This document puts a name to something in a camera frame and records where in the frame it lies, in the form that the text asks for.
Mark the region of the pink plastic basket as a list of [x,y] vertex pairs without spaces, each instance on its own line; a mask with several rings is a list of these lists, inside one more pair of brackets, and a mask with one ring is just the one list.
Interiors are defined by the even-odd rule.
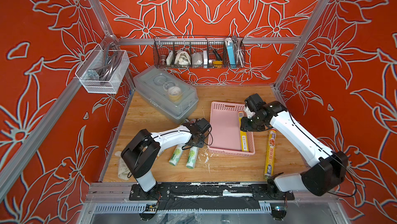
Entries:
[[253,133],[247,133],[245,142],[240,138],[238,114],[245,105],[238,103],[212,102],[208,149],[213,153],[249,157],[255,154]]

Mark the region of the green wrap roll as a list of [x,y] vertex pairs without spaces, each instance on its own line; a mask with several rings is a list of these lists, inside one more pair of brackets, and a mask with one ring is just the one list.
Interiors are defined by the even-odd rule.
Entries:
[[172,166],[177,166],[184,152],[183,147],[184,146],[182,144],[179,144],[175,147],[173,154],[169,159],[169,164],[171,164]]
[[189,154],[188,154],[188,160],[186,163],[186,167],[189,169],[194,169],[195,168],[195,164],[197,161],[197,157],[198,157],[198,153],[199,153],[199,147],[196,146],[192,146],[189,150]]

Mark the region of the yellow wrap roll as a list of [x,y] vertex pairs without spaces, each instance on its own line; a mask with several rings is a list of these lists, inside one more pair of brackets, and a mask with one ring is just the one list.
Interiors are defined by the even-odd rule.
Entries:
[[266,163],[264,170],[264,177],[266,179],[273,176],[274,173],[276,137],[277,137],[277,132],[274,129],[271,129],[269,131],[269,136],[268,136]]
[[[242,119],[243,119],[244,116],[245,116],[245,113],[243,111],[239,111],[238,112],[239,126],[241,126]],[[240,143],[241,143],[242,152],[249,152],[248,141],[247,141],[247,133],[240,129],[239,135],[240,135]]]
[[195,123],[196,122],[196,119],[185,119],[185,120],[183,120],[183,122],[182,122],[182,124],[185,124],[185,123],[190,123],[190,124],[193,124],[193,123]]

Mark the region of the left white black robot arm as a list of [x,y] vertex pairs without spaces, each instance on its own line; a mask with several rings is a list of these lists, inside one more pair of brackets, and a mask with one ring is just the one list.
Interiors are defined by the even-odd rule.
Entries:
[[159,154],[177,145],[184,149],[202,148],[211,131],[210,123],[204,118],[164,132],[151,133],[142,129],[121,152],[121,158],[141,189],[147,193],[157,185],[151,169]]

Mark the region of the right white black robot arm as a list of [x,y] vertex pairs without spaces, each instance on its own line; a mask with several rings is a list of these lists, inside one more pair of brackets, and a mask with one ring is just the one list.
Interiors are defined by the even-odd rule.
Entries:
[[266,103],[258,94],[245,99],[243,132],[279,131],[301,154],[309,169],[301,173],[277,174],[267,179],[267,194],[279,199],[287,192],[310,192],[323,196],[344,182],[348,157],[335,152],[311,135],[279,101]]

